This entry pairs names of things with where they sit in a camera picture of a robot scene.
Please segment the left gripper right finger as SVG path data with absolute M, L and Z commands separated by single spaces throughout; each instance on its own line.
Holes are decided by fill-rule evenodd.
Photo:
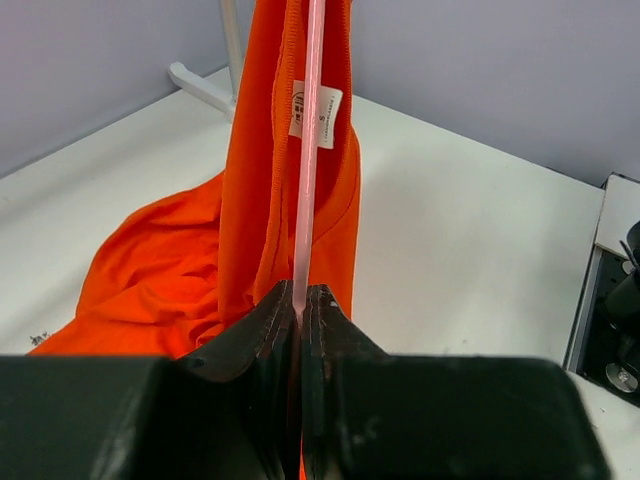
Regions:
M 530 357 L 383 351 L 311 287 L 301 330 L 306 479 L 608 479 L 580 394 Z

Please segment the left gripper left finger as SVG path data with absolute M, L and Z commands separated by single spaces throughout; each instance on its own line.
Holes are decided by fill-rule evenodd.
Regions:
M 178 359 L 5 356 L 5 479 L 295 479 L 295 315 L 279 282 Z

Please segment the orange t shirt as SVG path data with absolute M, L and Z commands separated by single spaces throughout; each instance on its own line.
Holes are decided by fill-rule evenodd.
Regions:
M 255 5 L 225 169 L 132 213 L 97 251 L 74 318 L 39 355 L 181 357 L 245 316 L 294 265 L 305 1 Z

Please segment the pink wire hanger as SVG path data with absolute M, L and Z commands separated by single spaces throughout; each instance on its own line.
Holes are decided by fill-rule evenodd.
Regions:
M 292 306 L 302 327 L 309 281 L 317 168 L 318 92 L 321 86 L 325 0 L 309 2 Z

